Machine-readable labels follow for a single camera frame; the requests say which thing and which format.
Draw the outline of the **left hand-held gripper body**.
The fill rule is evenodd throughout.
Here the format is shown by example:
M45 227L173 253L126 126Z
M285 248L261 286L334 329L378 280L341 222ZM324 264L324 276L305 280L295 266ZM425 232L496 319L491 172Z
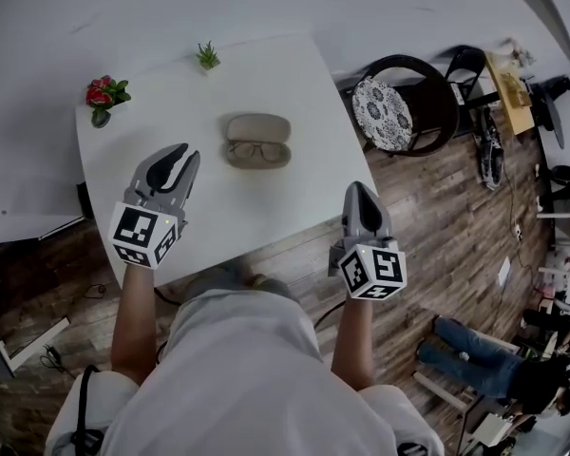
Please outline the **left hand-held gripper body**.
M125 189L110 222L108 240L125 263L157 269L181 238L187 224L183 206L188 187L171 193Z

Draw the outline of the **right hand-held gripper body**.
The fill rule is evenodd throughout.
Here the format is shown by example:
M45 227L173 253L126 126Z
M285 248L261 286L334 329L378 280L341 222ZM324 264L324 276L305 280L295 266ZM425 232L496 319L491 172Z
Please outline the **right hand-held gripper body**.
M386 300L406 287L406 255L394 238L330 248L328 276L343 279L353 299Z

